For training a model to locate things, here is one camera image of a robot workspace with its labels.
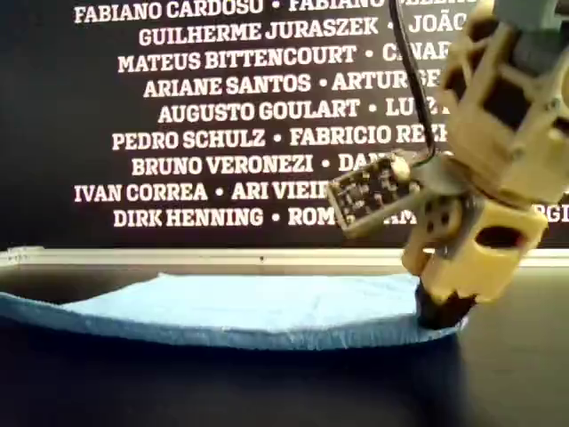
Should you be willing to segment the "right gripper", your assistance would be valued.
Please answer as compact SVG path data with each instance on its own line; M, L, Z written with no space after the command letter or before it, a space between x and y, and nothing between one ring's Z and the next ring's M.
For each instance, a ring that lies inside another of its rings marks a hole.
M475 305L503 293L540 242L547 220L527 202L488 194L452 157L435 157L416 177L421 201L402 264L419 278L418 320L438 330L456 326ZM426 247L435 252L426 253Z

